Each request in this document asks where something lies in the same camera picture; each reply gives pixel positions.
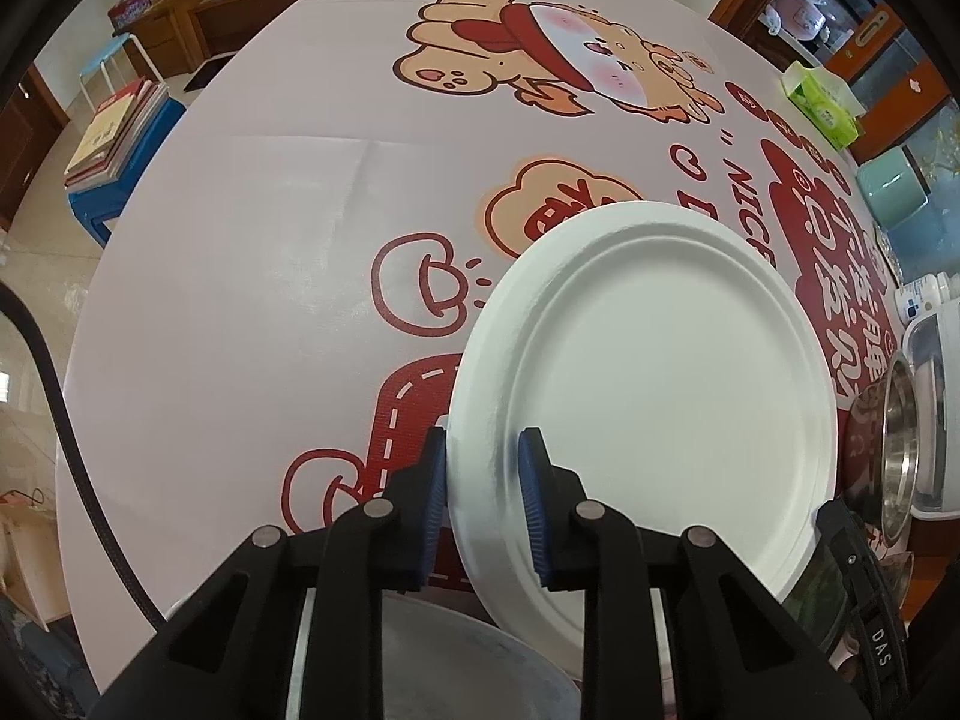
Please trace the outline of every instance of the silver screw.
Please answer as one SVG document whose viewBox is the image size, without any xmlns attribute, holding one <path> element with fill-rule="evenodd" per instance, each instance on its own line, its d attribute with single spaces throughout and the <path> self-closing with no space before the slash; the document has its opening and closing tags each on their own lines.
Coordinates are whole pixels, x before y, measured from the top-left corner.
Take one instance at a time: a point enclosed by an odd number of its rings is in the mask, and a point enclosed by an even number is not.
<svg viewBox="0 0 960 720">
<path fill-rule="evenodd" d="M 277 541 L 280 541 L 282 535 L 283 532 L 275 525 L 261 525 L 256 531 L 253 531 L 250 541 L 256 547 L 272 547 Z"/>
<path fill-rule="evenodd" d="M 583 519 L 600 519 L 607 510 L 600 501 L 581 501 L 577 504 L 576 512 Z"/>
<path fill-rule="evenodd" d="M 686 537 L 695 547 L 707 549 L 717 543 L 717 534 L 703 525 L 695 525 L 686 532 Z"/>
<path fill-rule="evenodd" d="M 363 504 L 363 513 L 367 517 L 387 517 L 394 510 L 394 505 L 386 498 L 373 498 Z"/>
</svg>

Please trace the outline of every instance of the pink tablecloth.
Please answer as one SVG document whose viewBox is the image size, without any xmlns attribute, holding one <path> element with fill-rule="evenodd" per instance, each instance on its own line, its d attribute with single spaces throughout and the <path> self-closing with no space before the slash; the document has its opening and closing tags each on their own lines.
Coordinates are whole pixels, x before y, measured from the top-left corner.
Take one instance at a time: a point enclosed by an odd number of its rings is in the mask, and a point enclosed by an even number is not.
<svg viewBox="0 0 960 720">
<path fill-rule="evenodd" d="M 776 71 L 712 23 L 669 0 L 282 14 L 148 167 L 70 359 L 80 447 L 157 605 L 258 525 L 317 528 L 382 490 L 443 421 L 515 257 L 570 215 L 640 199 L 717 218 L 795 285 L 838 407 L 880 375 L 891 287 L 853 175 Z M 105 685 L 149 628 L 62 467 L 58 492 L 70 601 Z M 434 579 L 465 587 L 451 544 Z"/>
</svg>

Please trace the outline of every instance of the white bottle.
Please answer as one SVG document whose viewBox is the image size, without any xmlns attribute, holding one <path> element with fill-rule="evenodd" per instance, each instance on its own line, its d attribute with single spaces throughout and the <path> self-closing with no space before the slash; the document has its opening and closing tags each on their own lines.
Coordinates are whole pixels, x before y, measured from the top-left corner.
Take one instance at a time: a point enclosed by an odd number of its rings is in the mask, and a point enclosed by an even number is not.
<svg viewBox="0 0 960 720">
<path fill-rule="evenodd" d="M 896 291 L 896 312 L 901 322 L 909 324 L 957 298 L 960 298 L 960 274 L 947 276 L 942 271 L 927 274 Z"/>
</svg>

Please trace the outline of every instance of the green tissue package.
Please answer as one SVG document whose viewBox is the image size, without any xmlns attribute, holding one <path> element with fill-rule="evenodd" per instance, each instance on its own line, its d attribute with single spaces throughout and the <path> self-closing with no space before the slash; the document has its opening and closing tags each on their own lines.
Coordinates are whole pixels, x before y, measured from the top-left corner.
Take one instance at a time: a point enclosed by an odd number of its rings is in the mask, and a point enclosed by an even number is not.
<svg viewBox="0 0 960 720">
<path fill-rule="evenodd" d="M 846 81 L 824 67 L 794 62 L 781 79 L 784 92 L 814 126 L 841 151 L 863 134 L 857 117 L 867 111 Z"/>
</svg>

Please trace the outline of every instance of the cartoon lion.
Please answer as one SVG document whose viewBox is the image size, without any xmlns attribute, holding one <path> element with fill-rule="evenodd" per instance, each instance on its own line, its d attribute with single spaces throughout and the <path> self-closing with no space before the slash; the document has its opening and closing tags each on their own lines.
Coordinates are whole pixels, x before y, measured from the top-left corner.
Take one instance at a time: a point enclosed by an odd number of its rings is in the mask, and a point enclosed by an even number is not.
<svg viewBox="0 0 960 720">
<path fill-rule="evenodd" d="M 418 44 L 395 62 L 414 86 L 448 95 L 514 87 L 521 103 L 560 116 L 592 113 L 597 94 L 658 122 L 709 122 L 719 100 L 697 89 L 683 57 L 634 30 L 568 5 L 514 0 L 438 0 L 407 32 Z"/>
</svg>

